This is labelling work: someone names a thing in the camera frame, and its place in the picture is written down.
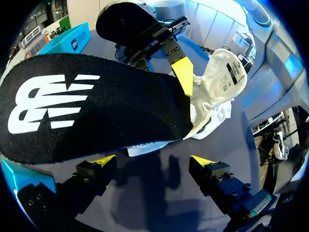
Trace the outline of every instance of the black insole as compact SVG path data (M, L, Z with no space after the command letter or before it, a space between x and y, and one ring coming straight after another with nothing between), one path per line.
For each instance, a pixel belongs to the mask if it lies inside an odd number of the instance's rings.
M103 39L132 47L138 35L156 22L135 3L110 3L98 15L96 30Z
M79 74L99 78L76 79ZM56 75L64 75L65 81L56 82ZM77 101L80 96L86 99ZM73 100L64 103L67 97ZM62 108L56 114L63 115L55 116L54 108ZM63 108L80 110L68 114ZM53 129L52 122L60 121L74 122ZM27 131L33 123L39 123L37 130ZM191 128L190 98L176 78L104 58L36 56L16 65L0 87L0 150L16 162L59 162L127 146L179 140Z

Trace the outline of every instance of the screw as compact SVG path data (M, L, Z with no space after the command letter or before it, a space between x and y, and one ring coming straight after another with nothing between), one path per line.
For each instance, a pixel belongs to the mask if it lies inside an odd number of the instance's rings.
M220 183L222 181L222 176L218 175L216 179L217 179L217 182Z
M228 177L230 177L230 179L232 179L234 177L233 173L227 173L227 174L228 174Z
M246 191L250 191L251 190L251 184L250 183L246 183L244 189Z
M237 192L236 191L232 191L231 196L236 197L237 196Z

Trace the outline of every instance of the cyan box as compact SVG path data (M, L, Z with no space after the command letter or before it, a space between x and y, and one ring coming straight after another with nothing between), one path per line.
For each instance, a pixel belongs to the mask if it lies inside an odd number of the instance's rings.
M90 40L88 23L83 23L53 38L38 55L80 53Z

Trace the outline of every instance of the white logo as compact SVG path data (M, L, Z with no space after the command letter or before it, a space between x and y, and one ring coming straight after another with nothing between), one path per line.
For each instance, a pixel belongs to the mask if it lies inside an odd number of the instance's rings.
M77 75L75 80L98 80L100 76L95 75ZM16 94L16 107L12 110L8 120L8 130L11 134L27 133L37 131L40 122L46 111L50 118L70 115L78 113L80 107L72 108L47 108L51 105L57 105L69 102L85 101L86 95L49 95L53 93L71 92L77 90L92 89L93 85L85 84L71 84L69 88L66 88L66 84L60 84L57 82L64 82L64 75L48 75L37 76L27 80L19 88ZM29 93L39 89L34 98L29 98ZM19 120L19 116L23 111L27 111L25 118ZM69 121L51 121L51 128L63 128L71 127L74 124L74 120Z

